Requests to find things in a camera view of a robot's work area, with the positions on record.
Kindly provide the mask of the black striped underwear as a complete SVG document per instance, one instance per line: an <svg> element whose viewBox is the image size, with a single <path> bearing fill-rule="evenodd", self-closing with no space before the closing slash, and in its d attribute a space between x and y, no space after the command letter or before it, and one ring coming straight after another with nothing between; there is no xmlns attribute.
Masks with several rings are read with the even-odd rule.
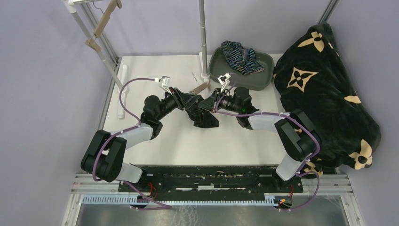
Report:
<svg viewBox="0 0 399 226"><path fill-rule="evenodd" d="M194 127L203 129L219 127L219 120L202 108L192 106L187 110L187 113L189 118L193 121Z"/></svg>

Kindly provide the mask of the wooden clip hanger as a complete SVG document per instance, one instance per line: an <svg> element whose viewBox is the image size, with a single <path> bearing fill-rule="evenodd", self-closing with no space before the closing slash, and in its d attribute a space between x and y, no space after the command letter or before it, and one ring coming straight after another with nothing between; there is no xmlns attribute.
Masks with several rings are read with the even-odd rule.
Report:
<svg viewBox="0 0 399 226"><path fill-rule="evenodd" d="M200 75L201 82L199 82L199 80L194 75L194 73L192 73L192 76L195 79L195 81L199 84L199 86L197 86L197 87L193 88L192 90L190 90L189 91L190 94L199 95L202 91L206 91L206 90L209 91L210 82L209 82L209 76L208 75L201 74Z"/></svg>

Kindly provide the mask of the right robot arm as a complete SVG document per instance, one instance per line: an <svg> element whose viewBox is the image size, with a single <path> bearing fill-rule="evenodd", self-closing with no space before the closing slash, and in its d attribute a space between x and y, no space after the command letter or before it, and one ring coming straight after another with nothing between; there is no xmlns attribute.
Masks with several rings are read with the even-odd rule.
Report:
<svg viewBox="0 0 399 226"><path fill-rule="evenodd" d="M283 192L291 185L291 178L299 175L302 167L320 151L321 140L316 128L301 110L290 113L269 113L252 105L249 89L238 87L233 95L217 88L207 99L199 102L199 108L212 113L233 116L241 127L266 130L278 134L286 154L276 168L272 187Z"/></svg>

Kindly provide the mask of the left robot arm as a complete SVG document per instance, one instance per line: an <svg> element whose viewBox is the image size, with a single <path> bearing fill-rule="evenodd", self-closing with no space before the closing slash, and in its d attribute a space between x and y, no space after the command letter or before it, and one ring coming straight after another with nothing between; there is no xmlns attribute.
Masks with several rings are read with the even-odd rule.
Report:
<svg viewBox="0 0 399 226"><path fill-rule="evenodd" d="M177 88L169 88L164 99L148 96L144 101L140 123L115 133L101 129L94 134L81 160L81 169L92 174L95 181L128 181L136 191L145 190L148 178L142 175L142 168L124 163L125 151L156 138L163 127L161 119L174 109L187 110L197 104L200 97L183 93Z"/></svg>

